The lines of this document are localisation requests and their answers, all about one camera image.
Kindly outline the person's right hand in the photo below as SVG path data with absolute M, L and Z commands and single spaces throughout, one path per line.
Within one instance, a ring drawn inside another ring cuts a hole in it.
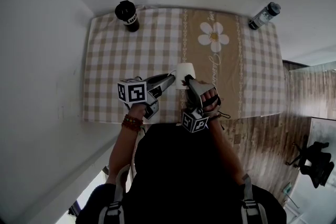
M 221 104 L 221 100 L 218 97 L 218 93 L 215 88 L 211 88 L 210 90 L 204 92 L 200 97 L 203 112 L 212 112 Z

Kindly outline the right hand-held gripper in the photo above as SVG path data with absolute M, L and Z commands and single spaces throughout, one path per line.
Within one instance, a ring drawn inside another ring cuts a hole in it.
M 190 74 L 185 76 L 186 108 L 181 111 L 181 126 L 190 133 L 196 133 L 207 128 L 209 121 L 219 117 L 220 105 L 212 110 L 205 111 L 201 95 L 211 89 L 215 89 L 213 84 L 200 83 Z

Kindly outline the person's left forearm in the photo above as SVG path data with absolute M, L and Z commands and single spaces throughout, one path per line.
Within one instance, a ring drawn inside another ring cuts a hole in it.
M 144 104 L 134 104 L 125 115 L 121 131 L 109 158 L 109 176 L 107 184 L 116 184 L 117 175 L 131 164 L 138 132 L 146 113 Z

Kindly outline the clear bottle with dark lid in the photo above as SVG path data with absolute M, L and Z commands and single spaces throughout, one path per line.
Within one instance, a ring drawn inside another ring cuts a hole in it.
M 279 15 L 281 7 L 279 4 L 270 2 L 257 15 L 249 20 L 248 26 L 252 30 L 258 30 L 261 26 L 268 23 L 271 19 Z

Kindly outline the person's black clothing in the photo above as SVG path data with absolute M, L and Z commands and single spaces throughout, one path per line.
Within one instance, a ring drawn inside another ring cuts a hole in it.
M 243 224 L 243 186 L 224 170 L 209 130 L 151 126 L 123 195 L 125 224 Z

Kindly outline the person's right forearm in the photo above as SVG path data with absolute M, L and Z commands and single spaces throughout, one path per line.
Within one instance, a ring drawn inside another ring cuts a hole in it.
M 218 118 L 208 123 L 208 129 L 218 151 L 223 170 L 236 184 L 243 185 L 245 175 L 243 167 L 231 143 L 224 137 L 224 130 Z

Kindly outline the grey mottled panel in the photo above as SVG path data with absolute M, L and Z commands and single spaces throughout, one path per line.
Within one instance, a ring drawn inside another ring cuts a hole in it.
M 311 118 L 308 146 L 314 142 L 329 143 L 322 151 L 336 154 L 336 120 Z

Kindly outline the black office chair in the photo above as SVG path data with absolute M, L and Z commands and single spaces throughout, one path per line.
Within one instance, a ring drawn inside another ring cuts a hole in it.
M 292 143 L 292 145 L 297 148 L 300 154 L 292 162 L 285 162 L 285 164 L 291 166 L 296 161 L 299 161 L 299 164 L 294 165 L 294 167 L 299 167 L 301 174 L 310 177 L 315 189 L 319 186 L 325 186 L 334 169 L 331 154 L 322 151 L 329 147 L 329 142 L 314 142 L 306 148 L 300 148 L 296 143 Z

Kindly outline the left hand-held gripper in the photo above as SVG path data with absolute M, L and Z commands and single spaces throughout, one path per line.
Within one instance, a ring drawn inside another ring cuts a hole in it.
M 158 98 L 174 82 L 175 75 L 160 74 L 154 77 L 141 80 L 139 77 L 121 80 L 117 83 L 118 99 L 125 103 L 128 108 L 131 105 L 140 103 L 146 105 L 145 118 L 149 120 L 159 110 Z

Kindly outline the checked beige flower tablecloth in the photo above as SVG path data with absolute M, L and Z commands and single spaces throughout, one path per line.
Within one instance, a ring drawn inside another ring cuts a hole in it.
M 137 10 L 132 33 L 114 13 L 91 22 L 83 86 L 87 122 L 121 123 L 120 80 L 169 73 L 182 62 L 213 84 L 232 119 L 268 116 L 285 108 L 282 56 L 274 24 L 251 30 L 230 13 L 182 8 Z

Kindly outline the black bottle with white band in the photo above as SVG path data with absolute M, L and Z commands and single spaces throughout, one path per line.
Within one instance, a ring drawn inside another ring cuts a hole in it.
M 136 32 L 140 23 L 136 14 L 135 5 L 129 0 L 121 1 L 115 8 L 116 17 L 121 20 L 129 32 Z

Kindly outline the dark window frame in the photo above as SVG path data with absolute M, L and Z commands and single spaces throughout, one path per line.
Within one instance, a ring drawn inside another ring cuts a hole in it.
M 76 200 L 71 206 L 70 208 L 68 209 L 68 214 L 69 215 L 72 215 L 72 216 L 75 216 L 76 218 L 79 216 L 81 212 L 81 208 L 78 204 L 78 201 Z

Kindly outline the white mug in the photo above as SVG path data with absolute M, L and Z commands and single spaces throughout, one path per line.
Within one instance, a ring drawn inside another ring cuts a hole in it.
M 171 74 L 175 76 L 175 88 L 177 90 L 187 89 L 185 77 L 190 75 L 192 78 L 196 78 L 194 66 L 190 62 L 178 63 L 176 68 L 169 73 L 169 75 Z

